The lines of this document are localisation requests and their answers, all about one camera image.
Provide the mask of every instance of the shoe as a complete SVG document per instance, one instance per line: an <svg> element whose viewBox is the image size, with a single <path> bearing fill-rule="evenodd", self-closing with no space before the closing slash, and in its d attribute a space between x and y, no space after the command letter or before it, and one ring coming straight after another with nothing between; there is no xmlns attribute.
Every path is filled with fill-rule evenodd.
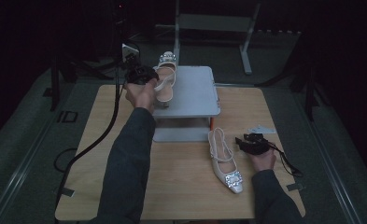
<svg viewBox="0 0 367 224"><path fill-rule="evenodd" d="M242 192L242 176L236 167L233 152L224 141L224 131L221 128L210 131L208 140L215 175L232 192Z"/></svg>
<svg viewBox="0 0 367 224"><path fill-rule="evenodd" d="M165 107L169 106L168 102L174 97L172 87L176 80L176 57L171 51L166 51L160 56L158 66L154 70L159 75L159 81L154 88L156 91L156 98L163 103Z"/></svg>

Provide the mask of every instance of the black cable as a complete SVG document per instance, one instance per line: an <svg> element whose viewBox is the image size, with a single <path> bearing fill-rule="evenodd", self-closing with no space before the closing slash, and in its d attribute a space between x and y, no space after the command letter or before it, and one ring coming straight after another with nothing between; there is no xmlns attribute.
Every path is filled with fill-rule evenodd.
<svg viewBox="0 0 367 224"><path fill-rule="evenodd" d="M102 140L105 139L105 137L110 133L110 130L113 128L114 123L116 122L117 119L117 115L119 113L119 103L120 103L120 97L122 94L122 90L120 90L120 82L119 82L119 77L118 77L118 70L119 68L116 67L116 97L115 97L115 104L114 104L114 111L113 111L113 116L111 118L111 121L109 122L109 125L107 126L106 130L104 131L104 133L96 140L94 141L90 146L88 146L87 148L85 148L83 151L81 151L78 155L76 155L66 166L66 170L64 171L64 177L61 181L60 186L58 187L58 191L57 191L57 200L56 200L56 205L55 205L55 209L58 206L58 203L61 199L62 196L62 191L64 189L64 185L66 184L66 180L67 177L69 175L70 169L72 168L73 164L78 161L78 159L80 159L81 157L83 157L85 154L87 154L89 151L91 151L94 147L96 147L100 142L102 142Z"/></svg>
<svg viewBox="0 0 367 224"><path fill-rule="evenodd" d="M55 168L55 170L57 170L57 171L59 171L59 172L61 172L61 173L64 173L66 170L63 170L63 169L61 169L61 168L59 168L58 167L58 165L57 165L57 161L58 161L58 159L64 154L64 153L66 153L66 152L68 152L68 151L75 151L75 150L78 150L76 147L70 147L70 148L68 148L68 149L65 149L64 151L62 151L62 152L60 152L59 154L58 154L58 156L55 158L55 160L54 160L54 168Z"/></svg>

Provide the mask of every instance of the white stand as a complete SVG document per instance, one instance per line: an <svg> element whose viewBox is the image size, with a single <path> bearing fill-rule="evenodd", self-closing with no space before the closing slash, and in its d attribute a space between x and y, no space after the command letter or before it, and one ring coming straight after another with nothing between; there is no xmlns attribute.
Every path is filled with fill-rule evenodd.
<svg viewBox="0 0 367 224"><path fill-rule="evenodd" d="M155 142L207 141L210 118L220 113L212 70L207 66L179 66L169 107L155 105Z"/></svg>

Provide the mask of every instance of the hand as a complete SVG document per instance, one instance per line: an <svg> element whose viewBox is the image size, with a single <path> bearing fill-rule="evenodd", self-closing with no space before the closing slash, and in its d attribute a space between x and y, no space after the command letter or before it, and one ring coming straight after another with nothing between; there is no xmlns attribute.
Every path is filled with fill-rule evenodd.
<svg viewBox="0 0 367 224"><path fill-rule="evenodd" d="M276 155L274 154L274 150L270 149L261 155L251 155L249 154L250 159L252 160L253 167L255 168L256 173L263 170L272 170L274 169Z"/></svg>
<svg viewBox="0 0 367 224"><path fill-rule="evenodd" d="M124 89L127 90L125 98L131 102L133 107L145 108L152 114L154 111L154 100L156 98L154 90L156 85L157 80L155 78L150 80L144 86L128 83L124 86Z"/></svg>

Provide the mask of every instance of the rhinestone buckle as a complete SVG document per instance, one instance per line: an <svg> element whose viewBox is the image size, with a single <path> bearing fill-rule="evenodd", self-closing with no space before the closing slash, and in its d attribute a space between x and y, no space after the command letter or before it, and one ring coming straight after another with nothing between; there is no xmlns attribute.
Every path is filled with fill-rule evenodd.
<svg viewBox="0 0 367 224"><path fill-rule="evenodd" d="M226 175L226 184L229 188L238 186L242 183L242 176L239 171Z"/></svg>
<svg viewBox="0 0 367 224"><path fill-rule="evenodd" d="M160 63L165 63L165 62L175 62L176 61L176 56L175 54L163 54L160 57Z"/></svg>

